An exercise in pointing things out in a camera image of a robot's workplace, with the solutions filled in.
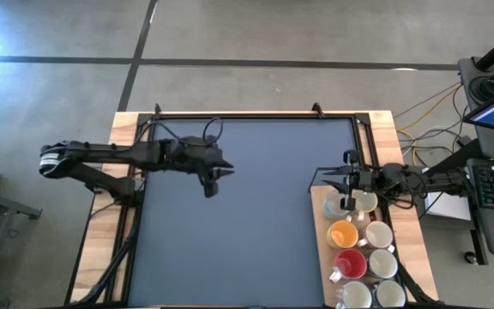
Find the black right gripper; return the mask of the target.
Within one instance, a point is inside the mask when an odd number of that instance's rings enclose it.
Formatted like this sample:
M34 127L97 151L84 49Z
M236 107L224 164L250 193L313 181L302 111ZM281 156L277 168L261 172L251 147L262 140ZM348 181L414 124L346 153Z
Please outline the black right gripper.
M326 185L330 185L338 192L352 193L354 190L365 192L379 192L384 189L381 169L364 165L361 162L357 150L347 150L343 154L343 167L318 167L317 172L324 175L346 175L345 183L339 183L324 179Z

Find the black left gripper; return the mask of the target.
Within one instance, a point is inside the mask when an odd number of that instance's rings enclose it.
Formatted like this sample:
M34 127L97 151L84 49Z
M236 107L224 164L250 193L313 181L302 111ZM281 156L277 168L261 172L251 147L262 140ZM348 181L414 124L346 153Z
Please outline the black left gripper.
M222 157L222 151L210 136L203 140L198 136L186 136L178 139L173 147L173 170L183 173L209 172L215 168L234 168L234 165ZM233 170L215 169L214 178L234 174Z

